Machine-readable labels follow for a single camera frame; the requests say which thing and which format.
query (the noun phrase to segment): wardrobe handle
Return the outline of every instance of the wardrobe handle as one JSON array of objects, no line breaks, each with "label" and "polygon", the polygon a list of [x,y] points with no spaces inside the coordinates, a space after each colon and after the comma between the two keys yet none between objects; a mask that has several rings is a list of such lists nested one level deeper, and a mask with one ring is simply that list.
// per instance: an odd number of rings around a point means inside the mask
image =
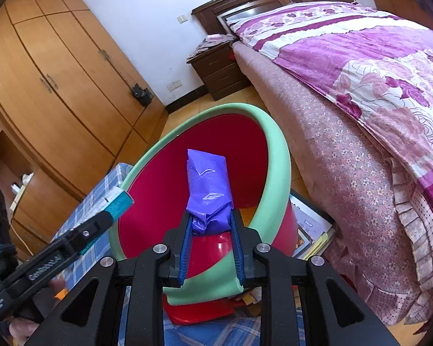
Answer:
[{"label": "wardrobe handle", "polygon": [[106,55],[104,54],[104,51],[103,51],[103,50],[99,49],[99,50],[98,50],[98,53],[99,53],[100,55],[102,55],[102,57],[104,58],[104,61],[107,61]]},{"label": "wardrobe handle", "polygon": [[107,53],[104,49],[101,49],[101,52],[103,52],[103,55],[107,59],[107,61],[111,61],[111,56],[109,55],[109,53]]},{"label": "wardrobe handle", "polygon": [[56,82],[54,81],[54,79],[49,74],[47,74],[46,77],[49,80],[51,80],[51,82],[53,83],[54,88],[57,90],[58,89],[58,85],[56,84]]},{"label": "wardrobe handle", "polygon": [[43,80],[42,78],[40,78],[40,82],[42,82],[42,84],[46,87],[46,89],[48,90],[48,92],[51,93],[51,87],[50,87],[50,85],[45,80]]}]

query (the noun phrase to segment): purple plastic bag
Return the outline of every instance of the purple plastic bag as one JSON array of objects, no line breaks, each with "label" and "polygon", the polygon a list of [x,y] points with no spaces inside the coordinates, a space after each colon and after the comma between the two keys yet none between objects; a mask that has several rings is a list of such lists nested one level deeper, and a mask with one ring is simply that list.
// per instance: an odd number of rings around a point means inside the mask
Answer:
[{"label": "purple plastic bag", "polygon": [[188,149],[189,201],[195,235],[227,232],[233,197],[224,156]]}]

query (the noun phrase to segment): light switch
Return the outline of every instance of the light switch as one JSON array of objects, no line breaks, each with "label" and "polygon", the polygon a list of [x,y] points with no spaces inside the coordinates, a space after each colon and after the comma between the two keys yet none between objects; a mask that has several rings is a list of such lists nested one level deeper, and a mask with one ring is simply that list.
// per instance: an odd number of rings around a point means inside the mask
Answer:
[{"label": "light switch", "polygon": [[178,22],[179,23],[184,23],[187,21],[187,17],[185,15],[179,16],[178,17]]}]

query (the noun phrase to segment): blue checkered cloth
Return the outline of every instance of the blue checkered cloth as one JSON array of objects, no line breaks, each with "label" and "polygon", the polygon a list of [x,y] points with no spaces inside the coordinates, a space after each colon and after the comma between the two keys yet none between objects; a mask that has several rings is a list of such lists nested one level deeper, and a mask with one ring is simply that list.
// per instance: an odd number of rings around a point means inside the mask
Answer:
[{"label": "blue checkered cloth", "polygon": [[[128,164],[118,164],[80,203],[53,239],[86,221],[90,217],[90,208],[105,196],[112,187],[120,186],[131,168],[132,166]],[[83,256],[61,273],[62,278],[66,280],[67,288],[69,290],[72,289],[98,260],[103,256],[111,254],[109,238],[107,232],[105,232]],[[119,346],[124,346],[125,344],[126,315],[129,298],[130,288],[128,287],[120,322]],[[303,316],[300,309],[297,309],[297,315],[300,330],[300,346],[304,346],[305,334],[303,331]],[[250,346],[260,344],[260,318],[247,317],[243,312],[236,312],[234,315],[228,317],[188,326],[172,324],[164,313],[163,326],[165,345]]]}]

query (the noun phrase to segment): black gripper frame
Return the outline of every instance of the black gripper frame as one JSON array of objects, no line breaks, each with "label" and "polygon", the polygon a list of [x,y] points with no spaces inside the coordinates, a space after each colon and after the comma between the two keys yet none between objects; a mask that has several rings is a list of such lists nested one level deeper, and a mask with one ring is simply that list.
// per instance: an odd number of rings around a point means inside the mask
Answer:
[{"label": "black gripper frame", "polygon": [[[163,346],[163,287],[180,287],[192,243],[192,218],[137,258],[98,261],[49,314],[26,346],[116,346],[126,287],[131,286],[125,346]],[[258,232],[231,215],[237,276],[244,288],[262,286],[260,344],[298,346],[292,285],[299,288],[307,346],[397,346],[377,316],[322,258],[285,256],[270,246],[260,252]]]},{"label": "black gripper frame", "polygon": [[111,214],[101,211],[58,237],[0,281],[0,321],[14,316],[41,323],[47,311],[42,314],[37,298],[45,296],[46,300],[54,301],[54,293],[47,288],[48,283],[74,262],[79,253],[112,223]]}]

